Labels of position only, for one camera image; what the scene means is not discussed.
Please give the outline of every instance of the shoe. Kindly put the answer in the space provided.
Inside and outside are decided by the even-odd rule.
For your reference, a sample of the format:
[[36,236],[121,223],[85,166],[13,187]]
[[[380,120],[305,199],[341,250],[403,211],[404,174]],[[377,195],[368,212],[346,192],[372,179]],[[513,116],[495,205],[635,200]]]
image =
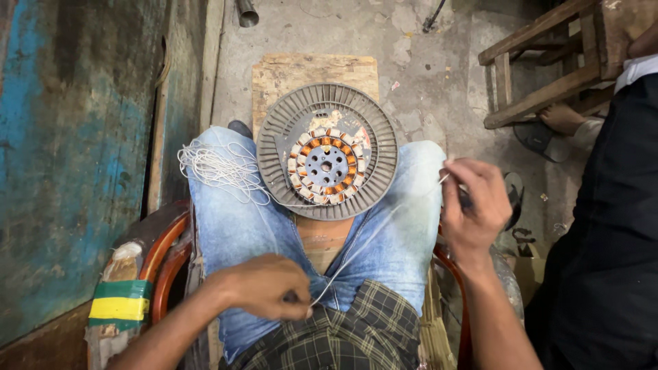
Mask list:
[[249,127],[247,127],[247,125],[244,124],[244,122],[242,122],[241,120],[234,119],[231,122],[229,122],[228,129],[237,132],[238,134],[244,136],[245,138],[249,138],[253,140],[253,133],[251,132]]

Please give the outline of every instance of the left hand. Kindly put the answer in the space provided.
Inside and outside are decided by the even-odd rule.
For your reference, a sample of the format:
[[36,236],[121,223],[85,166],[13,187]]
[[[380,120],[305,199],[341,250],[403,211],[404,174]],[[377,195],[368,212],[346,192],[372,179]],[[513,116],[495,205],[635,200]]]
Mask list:
[[[309,284],[297,263],[268,253],[211,274],[201,287],[221,286],[226,293],[221,300],[252,315],[269,320],[304,320],[312,314]],[[297,295],[297,302],[283,301],[289,291]]]

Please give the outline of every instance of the center hole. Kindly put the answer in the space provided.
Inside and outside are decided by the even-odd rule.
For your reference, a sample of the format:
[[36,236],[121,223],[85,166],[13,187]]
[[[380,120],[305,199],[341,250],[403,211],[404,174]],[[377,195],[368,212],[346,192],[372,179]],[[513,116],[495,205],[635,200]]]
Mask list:
[[327,162],[322,162],[322,164],[320,165],[320,168],[321,168],[324,172],[329,172],[329,171],[331,171],[331,162],[328,162],[328,161],[327,161]]

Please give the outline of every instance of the black pants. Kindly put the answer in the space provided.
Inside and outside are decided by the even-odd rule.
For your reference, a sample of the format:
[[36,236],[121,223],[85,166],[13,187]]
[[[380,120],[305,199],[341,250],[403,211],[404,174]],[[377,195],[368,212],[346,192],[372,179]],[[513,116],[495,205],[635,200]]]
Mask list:
[[546,369],[658,367],[658,74],[623,88],[526,331]]

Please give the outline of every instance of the metal pipe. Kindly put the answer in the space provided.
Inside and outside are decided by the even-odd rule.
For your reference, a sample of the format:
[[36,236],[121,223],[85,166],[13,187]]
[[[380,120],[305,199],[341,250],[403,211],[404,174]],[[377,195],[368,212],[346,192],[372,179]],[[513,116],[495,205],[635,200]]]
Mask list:
[[241,27],[254,27],[258,24],[258,13],[253,8],[251,0],[236,0],[236,5]]

